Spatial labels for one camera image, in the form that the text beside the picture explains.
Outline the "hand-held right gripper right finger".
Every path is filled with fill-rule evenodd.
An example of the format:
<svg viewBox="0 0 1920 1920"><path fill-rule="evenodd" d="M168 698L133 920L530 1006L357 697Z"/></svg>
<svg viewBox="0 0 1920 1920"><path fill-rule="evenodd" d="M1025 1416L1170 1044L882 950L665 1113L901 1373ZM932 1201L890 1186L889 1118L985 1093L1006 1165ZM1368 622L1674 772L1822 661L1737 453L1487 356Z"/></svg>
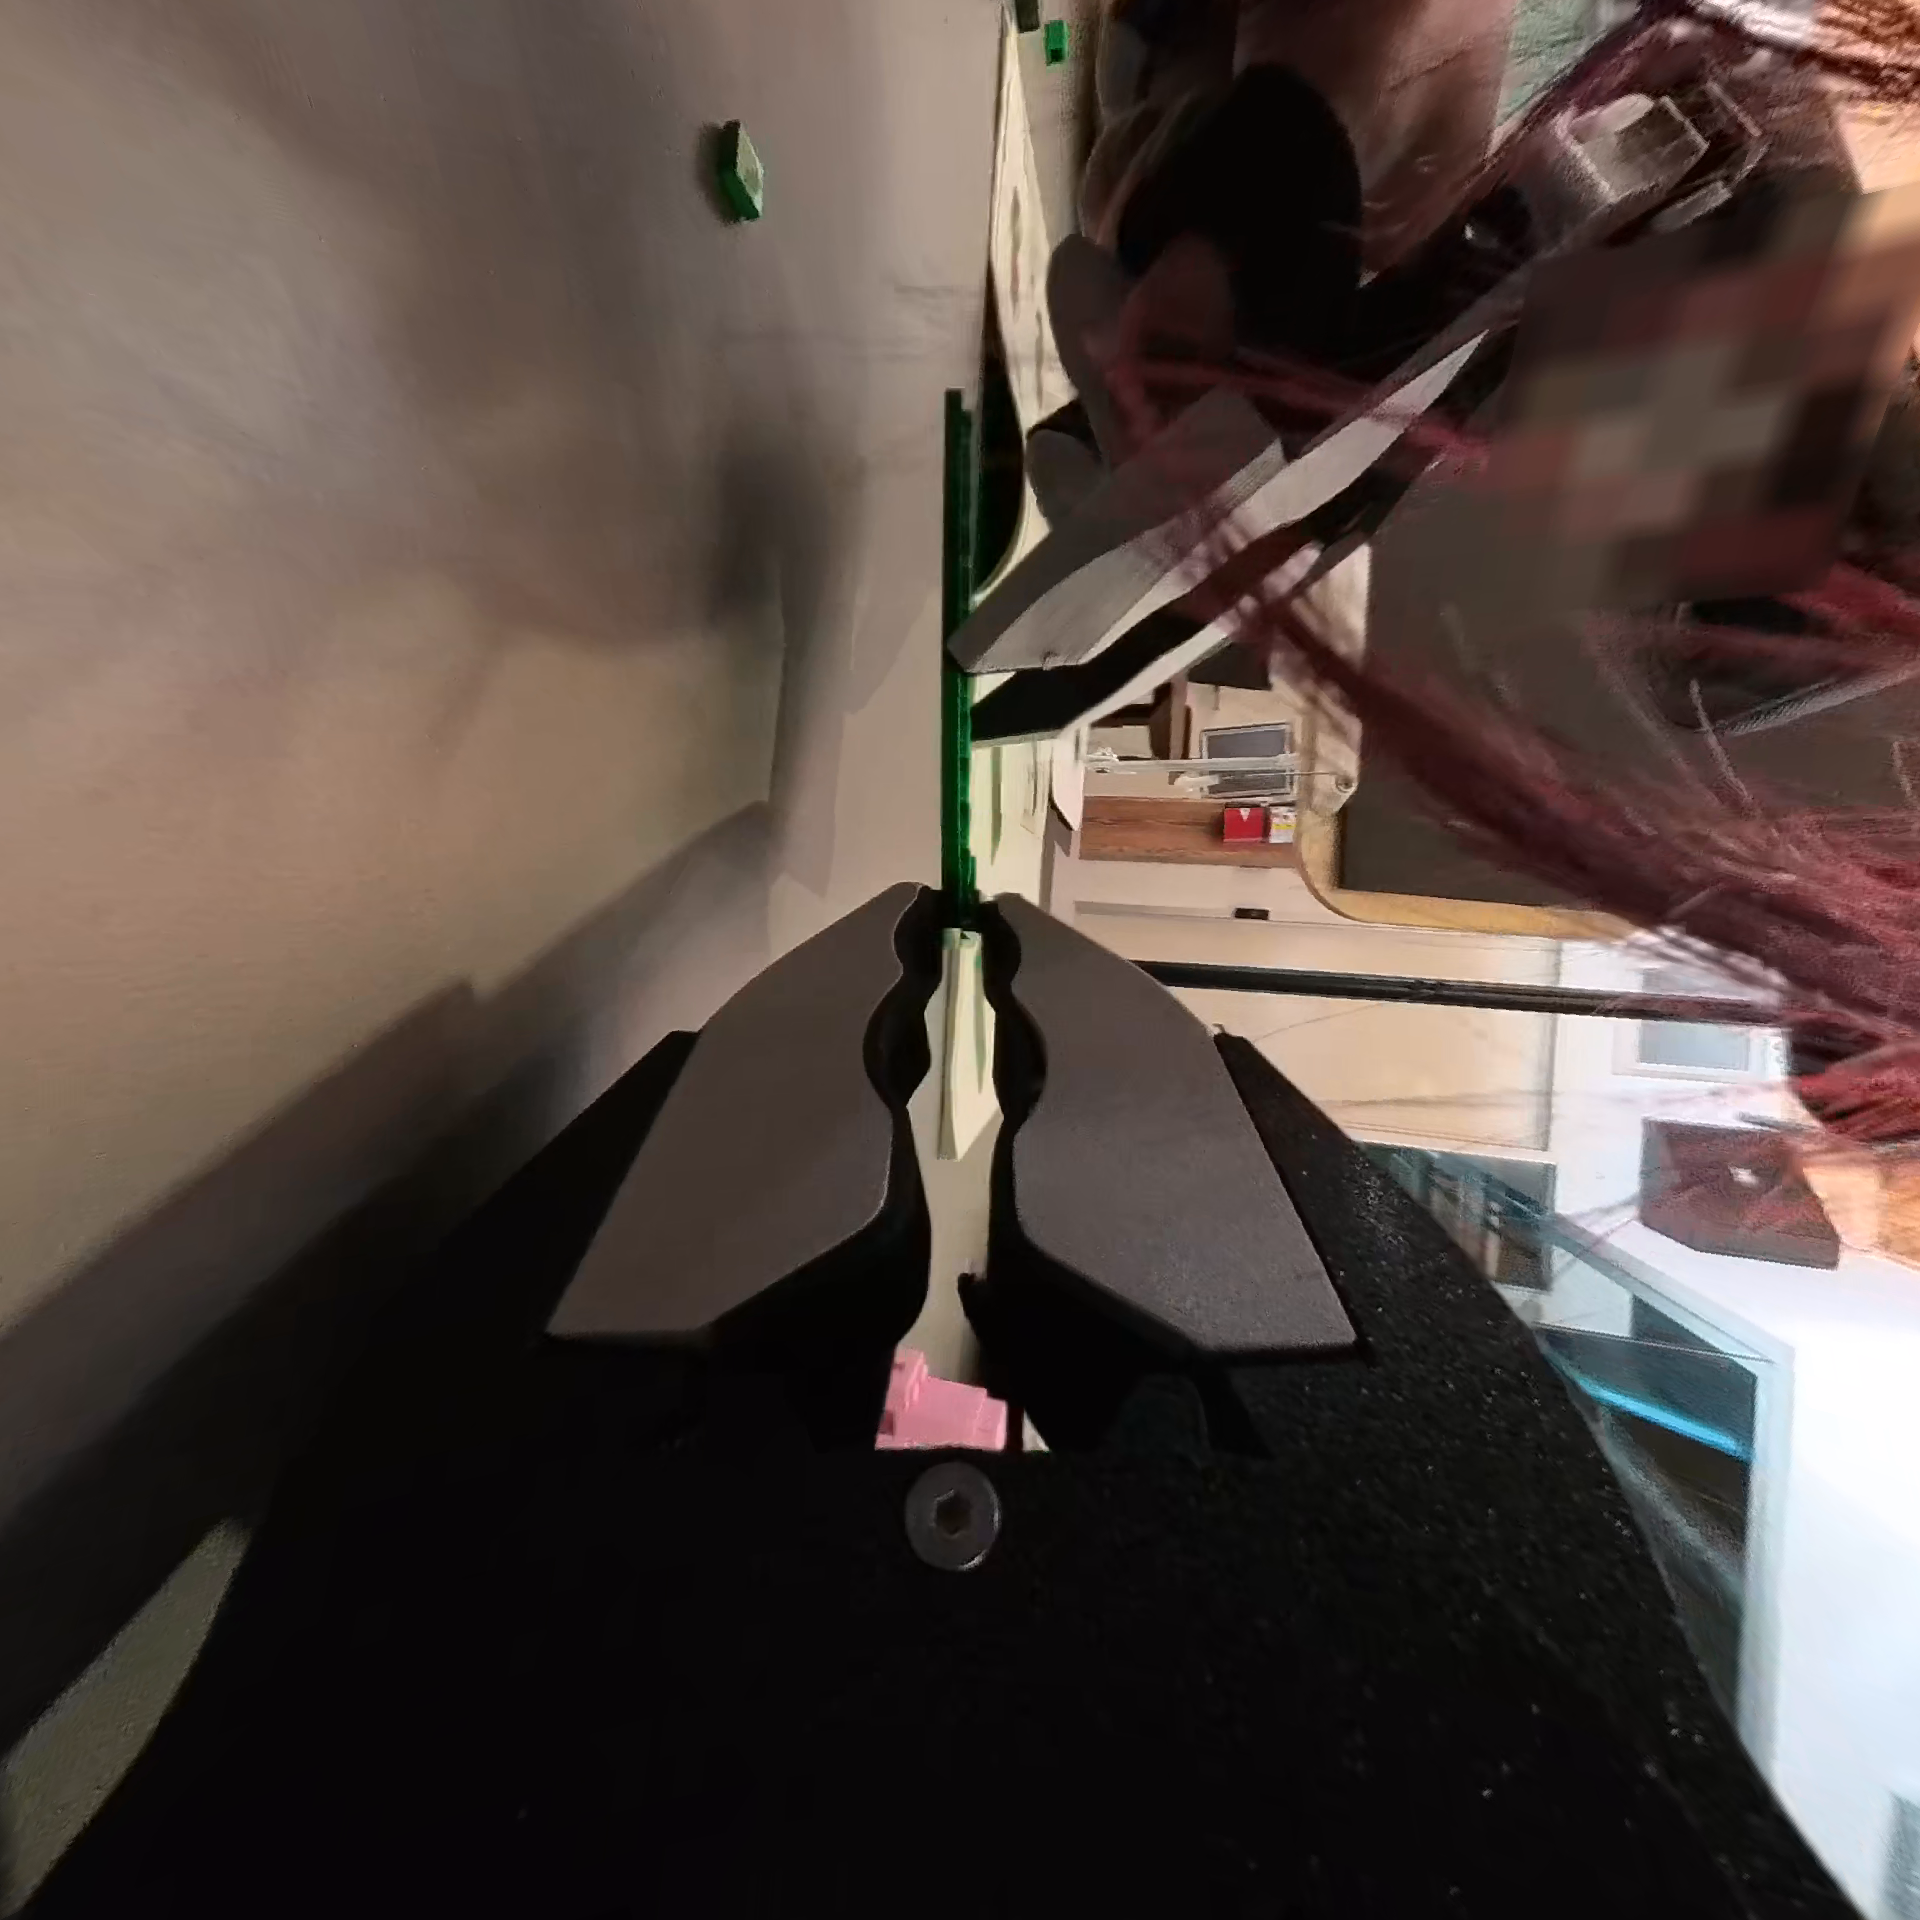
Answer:
<svg viewBox="0 0 1920 1920"><path fill-rule="evenodd" d="M1021 895L981 909L992 1224L969 1313L993 1370L1340 1362L1360 1335L1208 1029Z"/></svg>

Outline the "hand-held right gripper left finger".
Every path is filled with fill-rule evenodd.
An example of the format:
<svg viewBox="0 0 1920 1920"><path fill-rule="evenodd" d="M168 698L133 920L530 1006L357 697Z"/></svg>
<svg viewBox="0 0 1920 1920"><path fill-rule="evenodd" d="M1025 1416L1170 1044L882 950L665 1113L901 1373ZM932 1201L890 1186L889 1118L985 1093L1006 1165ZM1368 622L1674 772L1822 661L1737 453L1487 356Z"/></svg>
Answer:
<svg viewBox="0 0 1920 1920"><path fill-rule="evenodd" d="M546 1332L717 1345L822 1327L889 1353L928 1293L906 1105L938 983L941 901L890 884L726 999Z"/></svg>

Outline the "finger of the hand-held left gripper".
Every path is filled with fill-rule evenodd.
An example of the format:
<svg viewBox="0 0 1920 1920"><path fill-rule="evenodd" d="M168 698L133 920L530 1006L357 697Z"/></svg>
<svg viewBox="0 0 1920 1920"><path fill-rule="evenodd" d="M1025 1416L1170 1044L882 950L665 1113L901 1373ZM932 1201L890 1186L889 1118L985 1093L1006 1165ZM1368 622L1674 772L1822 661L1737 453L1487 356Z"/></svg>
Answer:
<svg viewBox="0 0 1920 1920"><path fill-rule="evenodd" d="M1140 549L1071 559L1060 537L969 612L964 670L1000 676L970 706L975 744L1047 740L1114 713L1241 639L1364 549L1360 537L1262 537L1180 564Z"/></svg>
<svg viewBox="0 0 1920 1920"><path fill-rule="evenodd" d="M1489 341L1487 326L1453 326L1293 456L1242 390L1214 390L1106 470L1040 544L1060 537L1071 559L1140 549L1180 564L1197 549L1302 528L1358 482L1384 474L1391 453L1412 450L1417 430L1436 424L1432 409ZM962 670L964 623L950 638Z"/></svg>

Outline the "building instruction booklet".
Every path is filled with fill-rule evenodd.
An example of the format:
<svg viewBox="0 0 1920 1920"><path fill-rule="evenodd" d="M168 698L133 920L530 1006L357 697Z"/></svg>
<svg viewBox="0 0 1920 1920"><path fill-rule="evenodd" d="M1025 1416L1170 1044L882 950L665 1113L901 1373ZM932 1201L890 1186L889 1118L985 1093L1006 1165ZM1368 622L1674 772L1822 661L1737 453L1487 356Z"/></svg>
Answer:
<svg viewBox="0 0 1920 1920"><path fill-rule="evenodd" d="M1065 238L1071 181L1063 141L1060 68L1045 62L1042 30L1024 31L1000 9L992 148L989 309L1021 424L1063 407L1070 384L1052 341L1047 270Z"/></svg>

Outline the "small pink brick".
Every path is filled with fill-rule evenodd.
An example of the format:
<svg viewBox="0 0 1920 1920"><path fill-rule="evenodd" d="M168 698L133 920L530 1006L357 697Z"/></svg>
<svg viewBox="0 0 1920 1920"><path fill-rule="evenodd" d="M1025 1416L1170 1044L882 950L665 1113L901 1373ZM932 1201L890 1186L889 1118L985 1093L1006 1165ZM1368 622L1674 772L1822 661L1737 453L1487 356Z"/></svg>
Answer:
<svg viewBox="0 0 1920 1920"><path fill-rule="evenodd" d="M877 1452L996 1454L1008 1430L1008 1405L982 1385L934 1375L924 1350L895 1348L873 1437Z"/></svg>

